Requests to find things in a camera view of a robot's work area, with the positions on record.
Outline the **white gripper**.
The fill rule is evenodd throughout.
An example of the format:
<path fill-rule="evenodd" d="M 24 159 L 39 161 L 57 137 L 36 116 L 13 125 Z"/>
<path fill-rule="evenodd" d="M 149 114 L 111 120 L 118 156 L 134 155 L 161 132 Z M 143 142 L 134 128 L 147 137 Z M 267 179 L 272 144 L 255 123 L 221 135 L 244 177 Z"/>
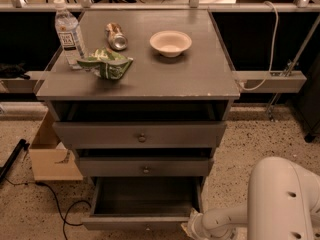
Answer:
<path fill-rule="evenodd" d="M 203 215 L 196 209 L 191 209 L 188 223 L 181 223 L 181 228 L 187 237 L 193 240 L 206 240 L 203 231 L 202 217 Z"/>

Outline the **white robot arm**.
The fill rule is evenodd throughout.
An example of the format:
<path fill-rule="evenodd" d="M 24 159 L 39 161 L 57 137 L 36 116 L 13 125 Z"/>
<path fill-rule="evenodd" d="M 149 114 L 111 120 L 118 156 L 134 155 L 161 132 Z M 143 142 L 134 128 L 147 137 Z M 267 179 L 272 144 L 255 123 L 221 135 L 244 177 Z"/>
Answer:
<path fill-rule="evenodd" d="M 244 204 L 190 212 L 181 225 L 193 240 L 314 240 L 320 224 L 320 176 L 281 157 L 260 160 L 253 168 Z"/>

